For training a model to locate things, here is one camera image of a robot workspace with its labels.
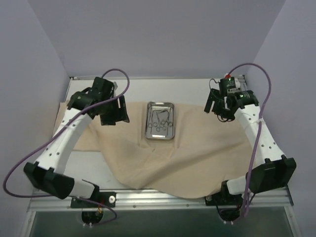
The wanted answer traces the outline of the beige cloth surgical kit roll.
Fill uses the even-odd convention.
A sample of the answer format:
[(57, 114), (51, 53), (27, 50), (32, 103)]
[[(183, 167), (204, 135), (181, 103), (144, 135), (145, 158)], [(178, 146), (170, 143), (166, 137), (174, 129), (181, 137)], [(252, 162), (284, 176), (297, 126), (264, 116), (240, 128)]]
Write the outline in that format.
[(112, 174), (132, 189), (155, 189), (179, 198), (201, 198), (223, 181), (244, 176), (252, 147), (237, 122), (221, 123), (202, 106), (175, 105), (175, 135), (145, 137), (145, 102), (127, 103), (128, 123), (101, 125), (96, 117), (75, 145), (65, 174), (104, 188)]

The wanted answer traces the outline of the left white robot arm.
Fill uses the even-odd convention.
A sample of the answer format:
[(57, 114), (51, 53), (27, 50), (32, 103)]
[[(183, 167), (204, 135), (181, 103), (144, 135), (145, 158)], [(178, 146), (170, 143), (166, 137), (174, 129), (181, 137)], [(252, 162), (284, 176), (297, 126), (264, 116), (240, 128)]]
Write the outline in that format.
[(24, 166), (24, 173), (36, 189), (59, 199), (79, 196), (88, 207), (99, 203), (99, 186), (64, 172), (77, 141), (95, 117), (102, 125), (129, 122), (124, 96), (115, 96), (117, 87), (115, 82), (96, 77), (91, 87), (71, 96), (55, 139), (34, 163)]

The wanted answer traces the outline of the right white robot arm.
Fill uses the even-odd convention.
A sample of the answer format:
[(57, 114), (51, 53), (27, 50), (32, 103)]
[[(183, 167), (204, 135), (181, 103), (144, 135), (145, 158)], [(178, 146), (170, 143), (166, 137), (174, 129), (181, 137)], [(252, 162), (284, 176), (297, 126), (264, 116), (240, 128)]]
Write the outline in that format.
[(220, 190), (223, 203), (232, 203), (242, 193), (283, 188), (297, 167), (294, 158), (287, 158), (278, 147), (263, 119), (262, 109), (251, 90), (226, 95), (217, 89), (210, 90), (205, 112), (213, 112), (223, 121), (237, 120), (253, 149), (247, 173), (228, 180)]

